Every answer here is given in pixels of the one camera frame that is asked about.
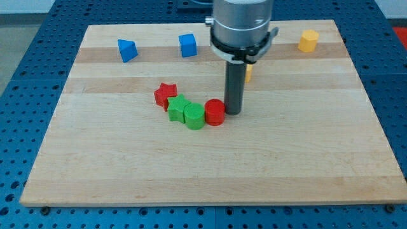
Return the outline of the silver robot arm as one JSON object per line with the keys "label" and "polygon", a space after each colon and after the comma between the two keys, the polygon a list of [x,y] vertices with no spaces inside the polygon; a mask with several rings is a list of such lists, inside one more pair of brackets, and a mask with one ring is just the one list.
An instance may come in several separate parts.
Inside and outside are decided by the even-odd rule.
{"label": "silver robot arm", "polygon": [[270,28],[273,0],[214,0],[210,46],[231,64],[255,64],[270,49],[279,29]]}

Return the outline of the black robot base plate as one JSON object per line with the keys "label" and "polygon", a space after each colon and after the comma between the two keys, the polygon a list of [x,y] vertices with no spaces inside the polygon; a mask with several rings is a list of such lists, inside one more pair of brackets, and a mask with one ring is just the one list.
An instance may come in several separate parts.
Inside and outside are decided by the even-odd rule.
{"label": "black robot base plate", "polygon": [[213,0],[177,0],[177,10],[183,13],[207,13],[212,11]]}

